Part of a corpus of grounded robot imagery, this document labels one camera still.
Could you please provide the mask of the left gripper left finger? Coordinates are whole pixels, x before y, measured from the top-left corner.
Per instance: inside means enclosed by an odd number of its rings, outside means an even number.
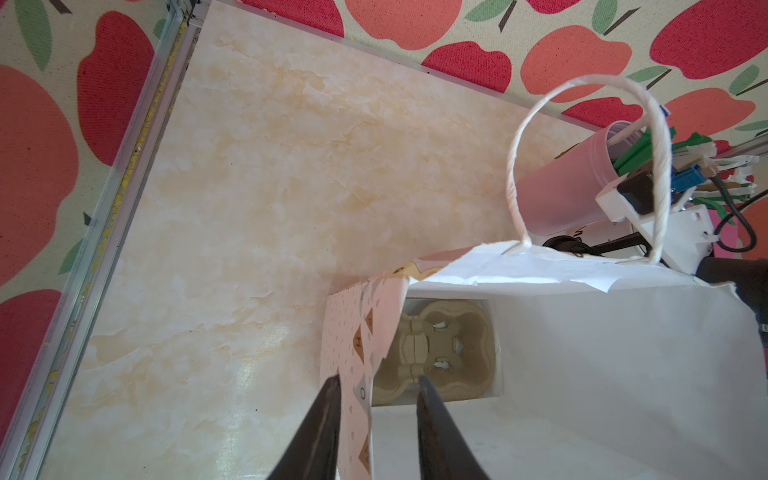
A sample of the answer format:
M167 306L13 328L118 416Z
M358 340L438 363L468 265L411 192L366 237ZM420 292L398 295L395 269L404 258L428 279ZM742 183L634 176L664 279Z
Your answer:
M327 378L269 480L336 478L341 400L340 376Z

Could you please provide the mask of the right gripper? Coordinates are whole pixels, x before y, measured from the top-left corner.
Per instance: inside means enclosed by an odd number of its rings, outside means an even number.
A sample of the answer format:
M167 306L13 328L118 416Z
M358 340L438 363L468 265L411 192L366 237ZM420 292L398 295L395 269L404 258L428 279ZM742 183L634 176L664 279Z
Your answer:
M696 276L708 283L732 282L739 298L755 313L763 347L767 347L767 260L706 257Z

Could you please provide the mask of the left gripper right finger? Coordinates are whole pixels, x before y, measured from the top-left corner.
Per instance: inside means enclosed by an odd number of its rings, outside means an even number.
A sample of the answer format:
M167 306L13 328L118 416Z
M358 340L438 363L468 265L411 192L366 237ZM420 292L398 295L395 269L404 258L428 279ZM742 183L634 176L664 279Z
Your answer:
M418 387L416 412L421 478L488 480L430 380L421 376Z

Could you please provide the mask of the single cardboard cup carrier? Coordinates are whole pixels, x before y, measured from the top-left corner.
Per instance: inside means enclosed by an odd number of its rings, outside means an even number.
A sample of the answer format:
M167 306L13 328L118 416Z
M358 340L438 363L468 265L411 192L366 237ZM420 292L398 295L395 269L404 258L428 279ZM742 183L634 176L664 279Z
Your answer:
M373 404L414 403L422 376L445 402L482 398L494 388L496 368L493 322L480 301L408 299L375 375Z

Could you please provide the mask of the white patterned gift bag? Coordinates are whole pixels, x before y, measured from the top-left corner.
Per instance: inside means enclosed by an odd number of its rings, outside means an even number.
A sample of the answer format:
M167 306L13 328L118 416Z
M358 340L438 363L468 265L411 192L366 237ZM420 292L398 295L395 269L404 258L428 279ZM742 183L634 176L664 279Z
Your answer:
M633 95L652 131L656 180L671 170L658 101L635 81L587 75L569 88ZM373 381L405 301L480 301L497 368L492 392L445 404L494 479L763 479L767 378L752 310L648 256L610 259L537 246L516 180L517 241L415 260L327 299L320 375L339 375L337 466L345 479L420 476L416 402L375 406Z

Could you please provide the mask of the pink cup holder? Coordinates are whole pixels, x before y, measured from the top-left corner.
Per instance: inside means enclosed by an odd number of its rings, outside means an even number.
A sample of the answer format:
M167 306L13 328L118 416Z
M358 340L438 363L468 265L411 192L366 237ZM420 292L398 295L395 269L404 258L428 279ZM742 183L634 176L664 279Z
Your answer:
M640 134L612 146L608 140L629 125L610 124L516 182L518 206L530 233L547 237L606 218L596 197L618 179L612 159L628 152Z

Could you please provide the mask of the left aluminium frame post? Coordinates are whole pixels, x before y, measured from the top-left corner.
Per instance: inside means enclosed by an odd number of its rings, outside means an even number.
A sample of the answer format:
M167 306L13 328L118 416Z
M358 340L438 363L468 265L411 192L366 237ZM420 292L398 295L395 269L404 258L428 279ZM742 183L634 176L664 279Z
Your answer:
M34 476L191 1L1 5L1 475Z

